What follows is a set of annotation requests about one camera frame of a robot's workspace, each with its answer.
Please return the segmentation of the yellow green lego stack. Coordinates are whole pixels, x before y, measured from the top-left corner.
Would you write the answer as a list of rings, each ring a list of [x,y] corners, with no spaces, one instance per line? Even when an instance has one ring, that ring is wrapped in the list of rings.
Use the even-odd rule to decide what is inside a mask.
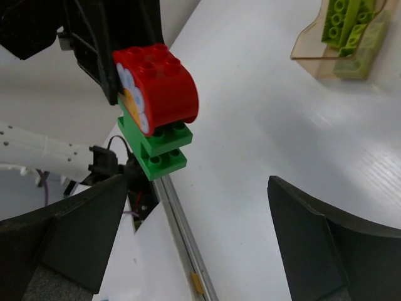
[[[338,52],[333,73],[342,80],[364,80],[380,51],[391,14],[375,1],[330,1],[321,41]]]

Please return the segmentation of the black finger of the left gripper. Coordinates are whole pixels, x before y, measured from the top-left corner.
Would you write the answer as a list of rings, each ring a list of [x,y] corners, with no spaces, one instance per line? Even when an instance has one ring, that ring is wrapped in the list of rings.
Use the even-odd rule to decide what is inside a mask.
[[[78,66],[117,104],[122,84],[113,52],[163,43],[160,1],[63,1],[63,32]]]

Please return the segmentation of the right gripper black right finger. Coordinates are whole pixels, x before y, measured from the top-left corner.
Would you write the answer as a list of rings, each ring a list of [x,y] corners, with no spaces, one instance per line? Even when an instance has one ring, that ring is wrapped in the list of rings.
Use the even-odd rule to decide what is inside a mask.
[[[292,300],[400,300],[400,230],[360,218],[278,176],[271,216]]]

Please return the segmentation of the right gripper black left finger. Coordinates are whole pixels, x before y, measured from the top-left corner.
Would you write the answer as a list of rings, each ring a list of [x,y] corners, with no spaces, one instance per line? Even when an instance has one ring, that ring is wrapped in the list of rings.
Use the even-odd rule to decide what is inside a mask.
[[[113,176],[1,221],[1,300],[91,300],[98,294],[127,198]]]

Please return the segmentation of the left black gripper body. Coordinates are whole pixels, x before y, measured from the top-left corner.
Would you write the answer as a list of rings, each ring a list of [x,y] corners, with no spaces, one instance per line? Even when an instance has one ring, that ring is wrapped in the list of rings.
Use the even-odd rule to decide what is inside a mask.
[[[1,1],[1,46],[27,60],[60,40],[63,51],[73,49],[68,6],[73,1]]]

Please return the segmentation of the green red lego stack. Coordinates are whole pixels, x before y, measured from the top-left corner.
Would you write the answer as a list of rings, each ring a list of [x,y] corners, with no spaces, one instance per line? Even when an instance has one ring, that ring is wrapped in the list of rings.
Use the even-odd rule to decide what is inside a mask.
[[[118,127],[148,180],[182,169],[181,147],[191,144],[188,128],[199,112],[193,78],[164,44],[113,52],[122,91]]]

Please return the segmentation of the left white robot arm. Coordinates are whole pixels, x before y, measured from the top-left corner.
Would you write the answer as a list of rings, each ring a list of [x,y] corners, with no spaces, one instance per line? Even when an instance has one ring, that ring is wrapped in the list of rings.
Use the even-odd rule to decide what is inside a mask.
[[[1,46],[27,60],[59,41],[78,66],[117,104],[122,84],[112,54],[163,42],[158,1],[2,1]],[[1,124],[1,159],[94,185],[124,169],[116,154]]]

